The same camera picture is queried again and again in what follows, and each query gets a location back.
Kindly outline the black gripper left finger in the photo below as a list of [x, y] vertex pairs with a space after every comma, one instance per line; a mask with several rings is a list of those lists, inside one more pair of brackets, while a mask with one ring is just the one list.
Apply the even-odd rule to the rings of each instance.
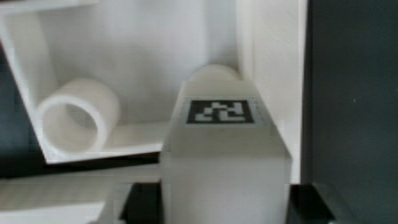
[[103, 206], [103, 224], [163, 224], [158, 182], [115, 186]]

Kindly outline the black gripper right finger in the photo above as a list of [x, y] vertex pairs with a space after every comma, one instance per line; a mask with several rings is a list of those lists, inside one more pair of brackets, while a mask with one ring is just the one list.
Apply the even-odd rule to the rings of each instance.
[[286, 224], [332, 224], [336, 216], [311, 184], [290, 187]]

